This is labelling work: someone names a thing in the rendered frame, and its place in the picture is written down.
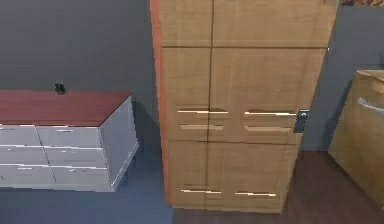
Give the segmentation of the tall wooden cupboard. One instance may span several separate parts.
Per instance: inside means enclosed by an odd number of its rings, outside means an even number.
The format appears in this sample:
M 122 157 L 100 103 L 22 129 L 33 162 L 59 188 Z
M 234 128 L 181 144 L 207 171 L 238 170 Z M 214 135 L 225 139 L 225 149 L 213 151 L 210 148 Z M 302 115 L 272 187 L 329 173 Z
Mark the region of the tall wooden cupboard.
M 149 0 L 175 208 L 279 213 L 341 0 Z

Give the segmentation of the white red-topped chest of drawers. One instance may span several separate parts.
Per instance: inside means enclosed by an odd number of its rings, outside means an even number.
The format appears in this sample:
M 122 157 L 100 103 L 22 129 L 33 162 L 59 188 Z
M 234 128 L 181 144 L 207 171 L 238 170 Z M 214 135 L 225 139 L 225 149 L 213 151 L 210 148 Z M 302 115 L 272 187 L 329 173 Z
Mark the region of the white red-topped chest of drawers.
M 0 90 L 0 189 L 114 192 L 138 148 L 129 92 Z

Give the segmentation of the light wooden cabinet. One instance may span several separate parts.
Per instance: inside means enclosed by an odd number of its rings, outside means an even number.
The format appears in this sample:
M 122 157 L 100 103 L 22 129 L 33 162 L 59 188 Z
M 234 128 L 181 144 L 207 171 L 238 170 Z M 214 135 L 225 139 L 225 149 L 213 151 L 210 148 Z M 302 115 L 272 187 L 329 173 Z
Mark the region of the light wooden cabinet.
M 328 153 L 384 211 L 384 70 L 357 70 Z

